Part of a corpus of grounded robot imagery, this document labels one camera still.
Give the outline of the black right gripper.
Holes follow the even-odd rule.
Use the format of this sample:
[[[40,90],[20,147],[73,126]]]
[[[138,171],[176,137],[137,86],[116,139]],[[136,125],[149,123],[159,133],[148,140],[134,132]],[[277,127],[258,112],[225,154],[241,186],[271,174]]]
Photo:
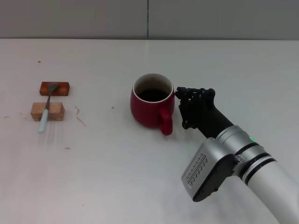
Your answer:
[[[214,105],[214,89],[178,87],[175,96],[180,99],[179,110],[184,129],[198,128],[206,138],[216,138],[234,124]],[[195,109],[188,99],[199,98]]]

